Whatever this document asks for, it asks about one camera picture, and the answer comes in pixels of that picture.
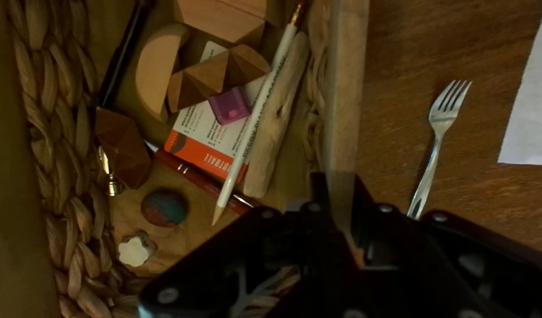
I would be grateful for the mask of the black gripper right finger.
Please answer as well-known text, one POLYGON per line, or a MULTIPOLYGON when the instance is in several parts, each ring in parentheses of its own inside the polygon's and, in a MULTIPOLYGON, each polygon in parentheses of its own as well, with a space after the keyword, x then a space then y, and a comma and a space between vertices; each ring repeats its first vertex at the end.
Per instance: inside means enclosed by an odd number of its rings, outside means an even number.
POLYGON ((445 211, 419 222, 353 183, 351 236, 381 313, 401 318, 542 318, 542 253, 445 211))

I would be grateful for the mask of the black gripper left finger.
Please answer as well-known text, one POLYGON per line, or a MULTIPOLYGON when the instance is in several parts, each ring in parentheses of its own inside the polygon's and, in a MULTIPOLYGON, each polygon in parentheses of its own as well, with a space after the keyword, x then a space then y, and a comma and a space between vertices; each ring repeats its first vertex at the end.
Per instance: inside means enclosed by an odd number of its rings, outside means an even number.
POLYGON ((256 207, 152 280, 138 298, 140 318, 224 318, 283 269, 321 276, 337 237, 323 174, 297 211, 256 207))

